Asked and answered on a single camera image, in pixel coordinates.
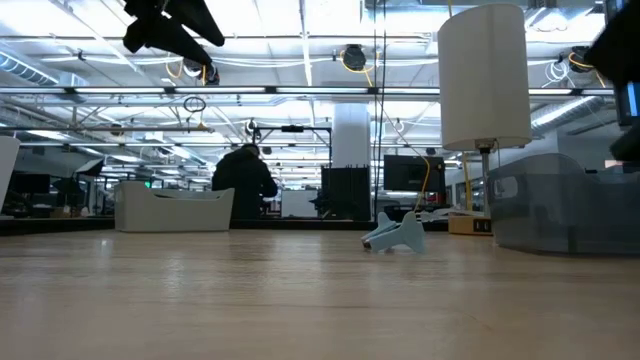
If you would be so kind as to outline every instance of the white cylindrical lamp shade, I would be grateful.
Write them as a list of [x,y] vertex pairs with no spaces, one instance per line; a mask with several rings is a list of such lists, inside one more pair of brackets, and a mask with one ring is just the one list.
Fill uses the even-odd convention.
[[531,142],[524,14],[493,4],[447,20],[438,33],[442,144],[474,150]]

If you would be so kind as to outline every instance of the yellow cable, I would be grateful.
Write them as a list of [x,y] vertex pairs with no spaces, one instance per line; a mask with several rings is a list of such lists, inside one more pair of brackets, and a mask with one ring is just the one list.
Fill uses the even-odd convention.
[[413,152],[415,152],[418,156],[420,156],[420,158],[422,158],[422,160],[424,160],[424,163],[427,165],[427,174],[425,175],[424,181],[422,182],[422,190],[420,190],[420,194],[418,195],[418,201],[416,201],[416,206],[413,208],[413,212],[416,212],[418,211],[418,206],[420,206],[420,203],[424,198],[425,189],[427,188],[427,182],[429,181],[429,175],[431,174],[431,164],[429,163],[429,160],[427,160],[424,156],[422,156],[422,154],[418,150],[414,149],[413,146],[409,144],[407,139],[405,139],[404,136],[402,136],[402,133],[396,128],[395,124],[389,117],[389,114],[387,114],[387,111],[383,109],[382,112],[387,117],[387,121],[389,121],[389,124],[391,124],[391,127],[393,128],[393,130],[395,130],[398,133],[398,136],[400,136],[400,138],[409,146],[409,148],[413,150]]
[[598,80],[600,80],[600,85],[602,85],[602,87],[606,87],[604,84],[604,80],[602,80],[602,76],[600,76],[600,73],[596,71],[596,76],[598,77]]
[[[583,63],[581,63],[581,62],[579,62],[579,61],[573,60],[573,56],[574,56],[575,54],[576,54],[576,53],[573,53],[573,52],[572,52],[571,54],[569,54],[569,61],[570,61],[572,64],[576,64],[576,65],[578,65],[578,66],[582,66],[582,67],[584,67],[584,68],[588,68],[588,69],[593,69],[593,65],[583,64]],[[600,73],[599,73],[598,71],[596,71],[596,76],[598,77],[598,81],[600,81],[600,85],[602,85],[602,87],[607,87],[607,86],[604,84],[604,80],[602,79],[602,76],[600,76]]]
[[578,65],[578,66],[586,67],[586,68],[589,68],[589,69],[593,68],[593,65],[583,64],[583,63],[581,63],[581,62],[579,62],[579,61],[575,61],[575,60],[573,60],[573,56],[574,56],[575,54],[576,54],[576,53],[571,53],[571,54],[569,54],[569,61],[570,61],[570,62],[572,62],[572,63],[574,63],[574,64],[576,64],[576,65]]
[[462,153],[462,167],[464,169],[465,191],[467,192],[467,196],[465,196],[467,200],[467,210],[471,211],[471,182],[469,181],[469,170],[467,170],[467,153]]
[[167,74],[169,74],[169,76],[171,76],[174,79],[178,79],[180,75],[182,75],[182,61],[180,61],[180,68],[178,69],[178,75],[171,72],[171,69],[169,68],[169,63],[165,63],[164,67],[165,69],[167,69]]
[[369,73],[365,71],[364,76],[367,77],[367,81],[369,82],[369,87],[373,87],[373,83],[371,82],[371,77],[369,76]]

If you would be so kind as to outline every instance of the person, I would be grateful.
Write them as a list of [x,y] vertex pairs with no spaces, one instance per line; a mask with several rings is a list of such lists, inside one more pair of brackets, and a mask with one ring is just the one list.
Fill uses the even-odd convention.
[[274,197],[278,193],[278,186],[259,155],[258,146],[245,144],[225,155],[216,165],[211,189],[235,189],[232,219],[258,219],[262,197]]

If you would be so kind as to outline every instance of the wooden table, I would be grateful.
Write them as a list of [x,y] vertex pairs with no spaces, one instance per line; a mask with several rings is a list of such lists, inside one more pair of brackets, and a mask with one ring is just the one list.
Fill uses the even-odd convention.
[[638,359],[640,260],[429,233],[0,239],[0,359]]

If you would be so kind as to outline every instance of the fluorescent light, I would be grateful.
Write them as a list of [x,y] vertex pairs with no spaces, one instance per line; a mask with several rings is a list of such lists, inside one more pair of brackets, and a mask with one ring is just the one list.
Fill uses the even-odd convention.
[[64,144],[62,143],[48,143],[48,142],[24,142],[24,143],[20,143],[20,147],[38,147],[38,146],[42,146],[42,147],[62,147],[64,146]]
[[[407,147],[407,145],[405,144],[382,144],[381,146],[382,148],[403,148],[403,147]],[[432,148],[441,148],[442,145],[441,144],[409,144],[409,147],[412,148],[428,148],[428,147],[432,147]]]
[[275,164],[275,163],[320,163],[320,164],[327,164],[329,163],[329,159],[283,159],[283,160],[278,160],[278,159],[266,159],[263,160],[265,163],[267,164]]
[[140,158],[137,158],[135,156],[129,156],[129,155],[111,155],[112,158],[120,160],[120,161],[124,161],[124,162],[140,162],[142,161]]
[[439,95],[440,89],[425,89],[425,88],[384,88],[379,92],[385,94],[427,94],[427,95]]
[[569,95],[571,89],[529,89],[529,95]]
[[561,107],[561,108],[560,108],[560,109],[558,109],[558,110],[552,111],[552,112],[550,112],[550,113],[548,113],[548,114],[546,114],[546,115],[543,115],[543,116],[541,116],[541,117],[539,117],[539,118],[537,118],[537,119],[534,119],[534,120],[531,122],[531,125],[533,125],[533,126],[541,126],[541,125],[544,125],[544,124],[548,123],[549,121],[553,121],[553,120],[554,120],[554,119],[556,119],[558,116],[561,116],[562,114],[566,113],[567,111],[570,111],[570,110],[572,110],[572,109],[575,109],[575,108],[577,108],[578,106],[580,106],[580,105],[582,105],[582,104],[586,103],[587,101],[590,101],[590,100],[591,100],[591,99],[593,99],[593,98],[594,98],[593,96],[587,96],[587,97],[584,97],[584,98],[582,98],[582,99],[580,99],[580,100],[576,100],[576,101],[574,101],[574,102],[572,102],[572,103],[569,103],[569,104],[567,104],[567,105],[565,105],[565,106]]
[[179,94],[246,94],[264,93],[264,87],[182,86],[175,88]]
[[176,144],[166,144],[166,143],[126,143],[124,146],[126,147],[165,147],[165,146],[175,146]]
[[3,87],[0,88],[0,94],[64,94],[63,88],[55,87]]
[[416,196],[418,195],[417,192],[411,192],[411,191],[387,191],[387,195],[391,195],[391,196]]
[[49,131],[49,130],[31,130],[27,131],[29,134],[46,137],[51,140],[69,140],[65,135],[60,134],[57,131]]
[[169,150],[183,159],[191,159],[191,154],[180,146],[174,146]]
[[96,155],[96,156],[103,156],[104,155],[100,151],[96,151],[96,150],[93,150],[93,149],[89,149],[89,148],[85,148],[85,147],[81,147],[80,149],[82,151],[86,152],[86,153],[91,154],[91,155]]
[[357,87],[277,87],[282,94],[366,94],[368,88]]
[[89,146],[89,147],[118,147],[120,144],[118,143],[71,143],[71,146]]
[[611,96],[613,95],[613,89],[585,89],[582,91],[582,95]]
[[78,94],[162,94],[164,88],[157,87],[139,87],[139,88],[123,88],[123,87],[79,87],[75,88]]
[[166,83],[171,84],[171,86],[176,86],[176,83],[174,83],[174,82],[173,82],[171,79],[169,79],[169,78],[162,78],[162,79],[160,79],[160,80],[161,80],[162,82],[166,82]]
[[547,59],[547,60],[528,60],[527,61],[527,66],[535,66],[535,65],[542,65],[542,64],[550,64],[552,62],[556,62],[556,59]]

